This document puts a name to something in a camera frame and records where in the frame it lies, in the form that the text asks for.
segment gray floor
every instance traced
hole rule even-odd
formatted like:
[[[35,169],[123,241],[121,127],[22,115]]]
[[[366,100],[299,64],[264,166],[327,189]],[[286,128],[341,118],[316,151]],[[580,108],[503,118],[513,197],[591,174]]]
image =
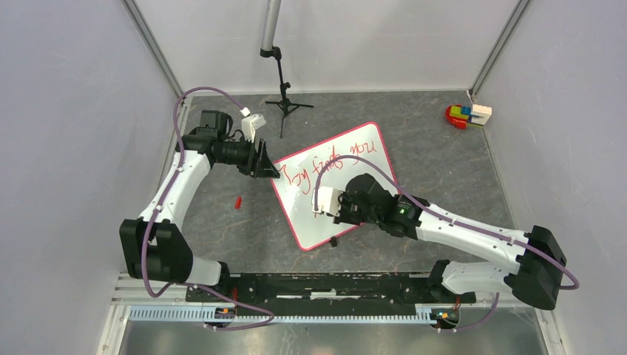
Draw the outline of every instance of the gray floor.
[[[485,312],[462,308],[461,325]],[[276,324],[214,333],[190,322],[130,322],[124,339],[120,354],[128,355],[547,354],[533,308],[499,308],[485,325],[457,334],[402,324]]]
[[[238,99],[268,124],[261,137],[278,160],[364,122],[381,128],[396,177],[413,195],[465,217],[512,227],[483,132],[459,130],[444,119],[451,104],[468,104],[465,92],[360,92],[290,95],[298,109],[279,139],[280,110],[265,100],[278,95]],[[186,131],[200,121],[202,109],[229,113],[237,108],[221,97],[192,101]],[[238,196],[242,207],[234,209]],[[233,272],[284,271],[428,271],[436,260],[477,258],[435,243],[394,238],[375,226],[362,226],[338,238],[339,245],[301,251],[268,180],[241,175],[233,166],[216,165],[200,184],[187,211],[183,235],[193,252],[228,263]]]

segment metal frame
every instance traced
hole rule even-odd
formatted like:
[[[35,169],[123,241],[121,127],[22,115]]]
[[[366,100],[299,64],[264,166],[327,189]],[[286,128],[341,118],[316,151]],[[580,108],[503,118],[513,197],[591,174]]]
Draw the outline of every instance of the metal frame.
[[[484,85],[487,76],[492,71],[492,68],[498,60],[498,57],[501,56],[503,48],[505,48],[505,45],[507,44],[509,38],[511,37],[515,28],[518,26],[518,22],[520,22],[530,2],[531,0],[518,0],[518,3],[516,3],[516,6],[512,11],[512,14],[509,15],[507,23],[505,23],[505,27],[503,27],[501,34],[496,40],[496,43],[494,43],[494,46],[492,47],[492,50],[490,51],[490,54],[488,55],[488,58],[486,59],[484,65],[481,67],[481,70],[479,70],[479,74],[477,75],[475,82],[472,84],[472,87],[470,87],[470,90],[468,90],[472,102],[475,102],[477,92],[479,92],[481,87]]]
[[[180,88],[178,80],[174,76],[174,72],[172,72],[172,68],[168,64],[166,57],[163,55],[163,52],[161,51],[161,48],[159,47],[155,36],[152,35],[152,31],[150,30],[150,27],[148,27],[146,19],[141,14],[139,6],[135,2],[135,0],[121,1],[126,8],[126,11],[129,13],[133,22],[135,23],[135,27],[138,29],[139,34],[143,39],[143,42],[146,44],[146,47],[148,47],[150,54],[152,54],[152,57],[155,59],[155,62],[159,66],[159,69],[163,73],[163,76],[166,78],[170,89],[172,89],[174,95],[179,97],[181,94],[183,94],[183,90]]]
[[[165,283],[151,281],[153,288],[161,288]],[[118,355],[129,321],[150,322],[224,322],[215,318],[217,307],[233,307],[226,302],[190,303],[185,301],[187,287],[173,285],[161,297],[152,298],[143,287],[141,280],[120,274],[106,317],[101,340],[96,349],[97,355]],[[492,294],[477,293],[477,302],[462,305],[462,308],[488,308],[492,304]],[[432,308],[450,308],[446,304],[417,304],[415,316],[397,317],[277,317],[275,323],[385,323],[385,324],[429,324],[426,314]],[[499,308],[528,307],[511,294],[501,294]],[[566,355],[551,311],[536,311],[542,336],[549,355]],[[259,322],[264,317],[238,317],[233,322]]]

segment whiteboard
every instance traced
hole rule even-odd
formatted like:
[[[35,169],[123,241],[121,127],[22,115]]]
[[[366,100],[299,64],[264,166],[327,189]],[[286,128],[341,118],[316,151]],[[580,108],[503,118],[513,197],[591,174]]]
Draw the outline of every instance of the whiteboard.
[[[350,224],[333,224],[333,218],[312,212],[312,197],[316,179],[322,167],[340,155],[357,155],[373,162],[396,181],[390,165],[381,130],[374,122],[368,122],[349,131],[288,155],[274,162],[281,173],[271,179],[283,212],[288,219],[296,243],[302,250],[311,250],[328,242],[332,237],[355,229]],[[367,164],[342,159],[335,162],[322,176],[320,186],[344,190],[346,184],[357,175],[369,173],[392,195],[396,188]]]

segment white panel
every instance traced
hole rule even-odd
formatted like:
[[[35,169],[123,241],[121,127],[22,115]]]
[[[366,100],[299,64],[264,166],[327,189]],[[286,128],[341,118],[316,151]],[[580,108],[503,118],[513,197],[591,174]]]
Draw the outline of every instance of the white panel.
[[[295,152],[275,162],[281,178],[271,179],[281,208],[288,219],[296,244],[304,250],[311,250],[326,243],[332,237],[339,237],[347,231],[358,228],[351,224],[333,224],[333,219],[314,214],[314,192],[316,180],[322,168],[331,159],[340,155],[357,155],[368,159],[387,176],[396,180],[390,158],[381,136],[379,126],[368,122]],[[383,189],[395,194],[396,188],[389,181],[363,162],[354,159],[341,159],[325,171],[321,186],[342,190],[355,176],[372,175]]]
[[[534,1],[479,93],[517,227],[551,229],[580,278],[557,301],[571,355],[625,352],[626,17],[624,1]]]
[[[0,352],[93,354],[174,98],[119,1],[0,8]]]
[[[177,180],[168,191],[166,199],[161,206],[162,209],[155,218],[155,222],[169,220],[170,223],[174,223],[178,227],[179,231],[182,231],[183,220],[185,219],[187,208],[189,208],[189,203],[196,194],[200,181],[202,181],[209,173],[209,170],[211,170],[211,165],[206,155],[200,154],[195,150],[185,151],[185,163],[182,168],[178,168],[179,160],[180,153],[176,152],[172,159],[168,175],[163,179],[157,193],[152,198],[152,202],[149,201],[148,206],[140,213],[139,217],[146,221],[150,220],[153,211],[158,206],[159,199],[163,195],[163,191],[165,191],[170,181],[172,181],[174,173],[180,169]]]
[[[454,294],[467,292],[512,293],[505,283],[507,270],[493,263],[450,262],[442,274],[442,285]]]
[[[469,218],[447,212],[434,203],[431,203],[429,209],[439,214],[445,214],[447,217],[454,219],[455,222],[449,224],[430,213],[421,213],[419,218],[421,225],[416,228],[416,236],[418,239],[452,246],[453,248],[476,255],[482,259],[499,265],[499,267],[506,269],[514,275],[518,274],[518,269],[521,267],[521,264],[516,261],[516,258],[519,255],[524,254],[525,249],[523,247],[509,245],[503,240],[498,240],[489,235],[471,231],[470,229],[466,229],[461,226],[456,226],[455,223],[461,222],[470,224],[471,226],[499,233],[505,237],[527,244],[528,239],[524,237],[524,231],[503,229],[486,223],[481,223],[476,220],[471,220]]]
[[[265,0],[138,0],[183,88],[278,92]],[[274,45],[294,91],[467,89],[516,0],[285,0]]]

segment toy block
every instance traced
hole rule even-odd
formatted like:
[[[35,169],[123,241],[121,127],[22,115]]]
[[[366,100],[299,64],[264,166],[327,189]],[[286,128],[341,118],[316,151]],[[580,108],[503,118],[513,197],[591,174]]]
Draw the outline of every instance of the toy block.
[[[458,107],[458,106],[452,106],[449,115],[451,117],[461,118],[462,120],[467,120],[469,117],[468,115],[462,115],[461,107]]]
[[[473,124],[478,124],[480,126],[484,126],[490,116],[492,116],[492,107],[481,106],[481,105],[472,105],[472,111],[470,113],[472,116],[471,121]]]

